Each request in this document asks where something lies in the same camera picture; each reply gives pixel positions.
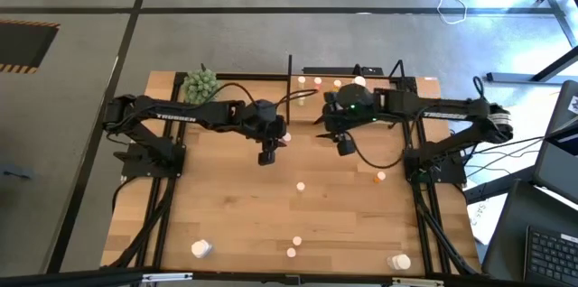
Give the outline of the silver metal bracket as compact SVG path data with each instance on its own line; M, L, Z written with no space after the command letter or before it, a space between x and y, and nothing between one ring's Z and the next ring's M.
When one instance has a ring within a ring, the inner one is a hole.
M444 281L409 277L393 277L391 285L396 287L445 287Z
M146 273L141 283L189 281L192 278L193 273Z

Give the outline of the black desk leg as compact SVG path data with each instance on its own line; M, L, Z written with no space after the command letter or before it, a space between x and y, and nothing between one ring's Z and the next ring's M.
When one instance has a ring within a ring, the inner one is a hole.
M466 204L474 204L486 199L508 193L515 184L515 181L532 182L536 166L532 165L525 169L507 174L493 181L482 183L473 188L465 190L464 197Z

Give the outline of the dark laptop with keyboard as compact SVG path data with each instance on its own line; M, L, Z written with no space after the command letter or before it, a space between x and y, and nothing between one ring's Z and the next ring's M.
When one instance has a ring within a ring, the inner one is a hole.
M499 280L578 287L578 209L517 182L508 193L482 269Z

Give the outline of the white printed paper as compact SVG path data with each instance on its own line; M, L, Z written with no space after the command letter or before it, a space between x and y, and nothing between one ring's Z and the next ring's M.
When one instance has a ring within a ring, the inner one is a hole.
M476 241L487 245L493 236L508 194L504 193L467 206L472 234Z

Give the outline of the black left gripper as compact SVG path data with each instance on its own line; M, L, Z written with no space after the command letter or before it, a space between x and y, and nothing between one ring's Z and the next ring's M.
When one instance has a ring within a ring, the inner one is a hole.
M257 162L261 166L275 162L275 150L286 147L287 144L281 139L287 134L284 129L284 120L276 119L273 122L259 125L254 132L254 139L262 144L262 151L257 156Z

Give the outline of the grey closed laptop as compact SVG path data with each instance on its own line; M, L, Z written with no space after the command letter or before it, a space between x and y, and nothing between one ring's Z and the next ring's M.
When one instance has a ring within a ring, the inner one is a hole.
M538 180L578 201L578 82L561 88L536 162Z

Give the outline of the large white medicine bottle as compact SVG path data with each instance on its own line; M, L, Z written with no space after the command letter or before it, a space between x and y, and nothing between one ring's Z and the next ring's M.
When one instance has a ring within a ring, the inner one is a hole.
M199 259L206 257L210 253L211 249L212 244L205 239L195 241L191 245L191 253Z
M388 257L387 264L392 270L404 271L411 267L411 259L406 254L393 255Z

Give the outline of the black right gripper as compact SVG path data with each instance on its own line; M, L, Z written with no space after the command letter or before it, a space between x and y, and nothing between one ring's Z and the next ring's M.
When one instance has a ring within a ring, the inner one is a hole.
M326 102L322 115L314 121L316 125L324 124L326 134L318 134L318 138L326 138L336 143L339 156L355 153L358 148L349 130L361 126L359 118L348 110L339 108L336 102Z

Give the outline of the green plant in patterned pot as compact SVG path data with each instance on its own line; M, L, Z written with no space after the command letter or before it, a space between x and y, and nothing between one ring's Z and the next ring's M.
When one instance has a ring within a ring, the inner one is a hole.
M210 69L196 69L189 71L182 83L184 102L198 105L211 101L217 95L220 87L217 75Z

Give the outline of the black floor mat yellow stripes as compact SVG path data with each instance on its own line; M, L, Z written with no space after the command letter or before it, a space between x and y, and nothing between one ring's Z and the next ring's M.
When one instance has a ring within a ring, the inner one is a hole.
M36 73L60 27L59 23L0 20L0 73Z

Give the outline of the black power strip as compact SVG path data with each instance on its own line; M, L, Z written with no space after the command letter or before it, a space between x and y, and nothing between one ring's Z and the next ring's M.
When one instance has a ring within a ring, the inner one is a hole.
M302 69L303 74L308 75L354 75L354 67L305 67ZM361 76L383 76L384 72L381 68L376 67L361 67Z

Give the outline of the black desk frame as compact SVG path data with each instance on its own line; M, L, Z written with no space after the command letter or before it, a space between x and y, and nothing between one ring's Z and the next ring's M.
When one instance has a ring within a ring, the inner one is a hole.
M578 0L572 0L578 17ZM566 21L563 16L558 20L561 29L569 41L572 48L562 55L550 65L546 66L536 74L519 74L519 73L505 73L505 72L490 72L486 75L489 82L502 84L541 84L541 85L562 85L566 80L573 80L578 82L578 75L562 76L561 72L578 65L578 21L576 22L576 31Z

